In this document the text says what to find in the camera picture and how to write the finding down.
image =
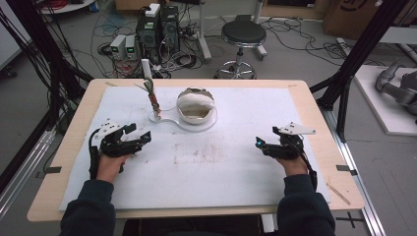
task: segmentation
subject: stool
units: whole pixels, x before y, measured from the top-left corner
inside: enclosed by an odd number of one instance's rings
[[[242,61],[243,48],[261,46],[267,38],[267,32],[260,25],[251,21],[234,21],[226,23],[221,29],[224,41],[239,47],[236,61],[224,63],[214,75],[215,79],[256,79],[254,68]]]

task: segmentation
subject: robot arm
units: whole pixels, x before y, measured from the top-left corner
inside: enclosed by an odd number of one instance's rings
[[[410,106],[416,103],[417,93],[413,87],[417,87],[417,74],[405,74],[402,77],[401,86],[396,87],[390,84],[395,77],[395,72],[399,67],[403,67],[398,61],[393,62],[386,70],[382,71],[375,83],[375,89],[379,92],[386,93],[404,106]]]

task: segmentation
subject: caster wheel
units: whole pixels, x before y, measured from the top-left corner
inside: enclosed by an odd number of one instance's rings
[[[15,70],[13,70],[11,66],[7,66],[4,72],[6,76],[11,77],[11,78],[16,78],[18,76],[18,73]]]

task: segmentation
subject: hand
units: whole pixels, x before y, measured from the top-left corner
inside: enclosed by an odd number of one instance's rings
[[[276,158],[276,160],[284,167],[285,174],[287,176],[297,175],[297,174],[308,174],[307,164],[298,156],[292,160],[285,160]]]
[[[126,159],[130,155],[123,155],[120,157],[108,157],[105,154],[100,156],[100,161],[98,164],[97,180],[107,181],[113,184],[116,179],[117,174],[119,173],[120,166],[124,165]]]

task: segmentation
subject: dark sleeve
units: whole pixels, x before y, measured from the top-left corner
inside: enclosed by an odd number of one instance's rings
[[[114,187],[100,180],[88,180],[76,200],[68,203],[61,221],[62,236],[112,236],[116,214],[110,203]]]
[[[334,219],[322,194],[316,193],[309,175],[284,178],[285,197],[278,206],[278,235],[334,235]]]

